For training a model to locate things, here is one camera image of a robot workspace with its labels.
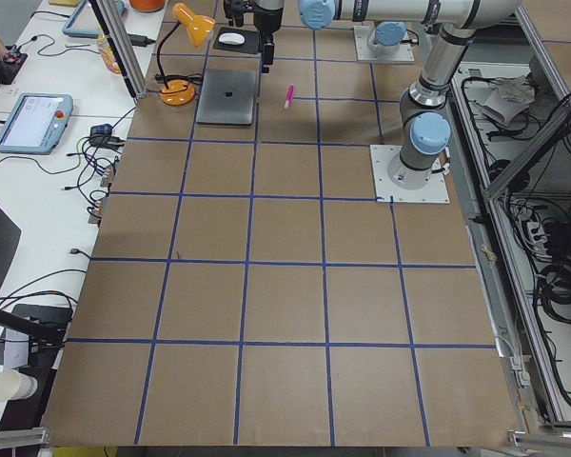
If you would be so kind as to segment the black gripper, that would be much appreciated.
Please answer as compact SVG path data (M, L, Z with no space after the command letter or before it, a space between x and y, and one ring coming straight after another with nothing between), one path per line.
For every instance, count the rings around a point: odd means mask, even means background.
M259 32L262 74L270 73L270 66L273 64L275 54L273 34L282 25L283 11L283 8L278 10L256 8L253 11L253 25Z

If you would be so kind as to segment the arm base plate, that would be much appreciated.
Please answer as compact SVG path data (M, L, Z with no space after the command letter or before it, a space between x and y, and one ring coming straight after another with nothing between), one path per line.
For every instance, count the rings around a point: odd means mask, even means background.
M384 46L375 42L375 27L356 26L353 28L357 60L362 63L412 65L415 61L410 44Z
M448 204L445 167L437 157L431 169L416 171L401 162L399 145L371 145L375 199L384 203Z

